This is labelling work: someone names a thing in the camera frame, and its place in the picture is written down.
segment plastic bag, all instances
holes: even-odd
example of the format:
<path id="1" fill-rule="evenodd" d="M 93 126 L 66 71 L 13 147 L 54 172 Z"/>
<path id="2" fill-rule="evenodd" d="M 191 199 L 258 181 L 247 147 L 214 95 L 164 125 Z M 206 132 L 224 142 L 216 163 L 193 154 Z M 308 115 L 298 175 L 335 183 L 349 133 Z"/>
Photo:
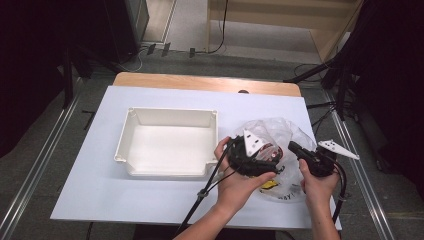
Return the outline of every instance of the plastic bag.
<path id="1" fill-rule="evenodd" d="M 277 164 L 277 169 L 280 169 L 281 172 L 259 189 L 262 195 L 274 201 L 303 201 L 305 194 L 300 185 L 303 175 L 299 170 L 297 157 L 288 149 L 288 145 L 290 141 L 295 141 L 303 148 L 312 151 L 316 149 L 316 143 L 294 123 L 284 118 L 250 121 L 237 129 L 236 134 L 242 136 L 244 129 L 270 143 L 270 146 L 261 151 L 257 158 L 267 159 L 269 156 L 266 155 L 283 151 L 283 157 Z"/>

